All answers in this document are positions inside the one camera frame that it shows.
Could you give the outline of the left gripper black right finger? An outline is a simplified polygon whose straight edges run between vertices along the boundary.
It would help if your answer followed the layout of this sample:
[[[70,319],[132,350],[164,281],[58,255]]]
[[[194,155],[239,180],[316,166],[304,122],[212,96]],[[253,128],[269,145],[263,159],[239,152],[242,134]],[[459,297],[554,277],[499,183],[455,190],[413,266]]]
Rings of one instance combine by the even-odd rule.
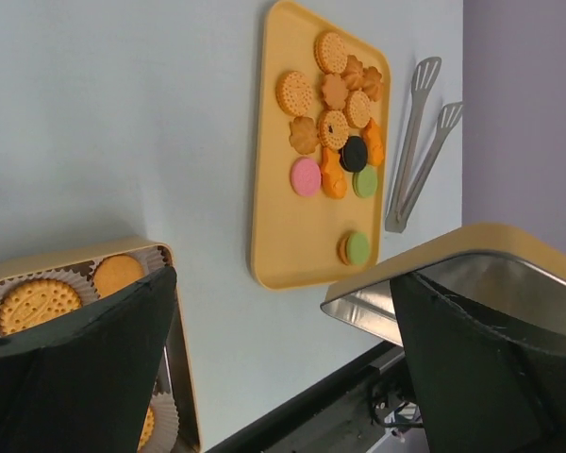
[[[566,452],[566,336],[417,273],[391,280],[433,452]]]

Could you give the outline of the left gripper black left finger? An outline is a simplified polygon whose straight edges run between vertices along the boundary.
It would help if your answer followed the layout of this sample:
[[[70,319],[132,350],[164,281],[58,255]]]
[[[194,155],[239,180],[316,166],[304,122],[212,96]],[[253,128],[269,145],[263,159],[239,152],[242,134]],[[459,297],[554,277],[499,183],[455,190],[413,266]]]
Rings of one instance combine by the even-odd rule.
[[[164,267],[0,338],[0,452],[134,452],[175,314]]]

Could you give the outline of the orange cookie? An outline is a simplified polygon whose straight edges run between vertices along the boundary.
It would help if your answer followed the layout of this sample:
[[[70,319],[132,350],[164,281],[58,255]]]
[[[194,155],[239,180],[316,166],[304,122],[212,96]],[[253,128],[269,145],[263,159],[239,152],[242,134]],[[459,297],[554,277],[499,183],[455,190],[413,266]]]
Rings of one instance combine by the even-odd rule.
[[[141,437],[139,439],[137,451],[141,451],[147,442],[150,440],[155,428],[155,413],[151,406],[148,407],[147,413],[144,418]]]
[[[144,276],[141,263],[128,255],[108,257],[101,261],[93,275],[100,298],[108,297]]]
[[[10,335],[77,310],[77,292],[54,279],[28,281],[10,291],[0,304],[0,333]]]

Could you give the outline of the silver tin lid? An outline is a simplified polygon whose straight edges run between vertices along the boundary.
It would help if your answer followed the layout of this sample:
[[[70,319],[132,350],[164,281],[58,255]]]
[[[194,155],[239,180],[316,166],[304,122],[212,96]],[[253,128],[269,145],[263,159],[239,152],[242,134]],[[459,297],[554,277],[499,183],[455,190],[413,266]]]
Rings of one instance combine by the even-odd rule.
[[[391,281],[416,272],[490,309],[566,336],[566,255],[516,226],[462,226],[329,286],[321,310],[399,345]]]

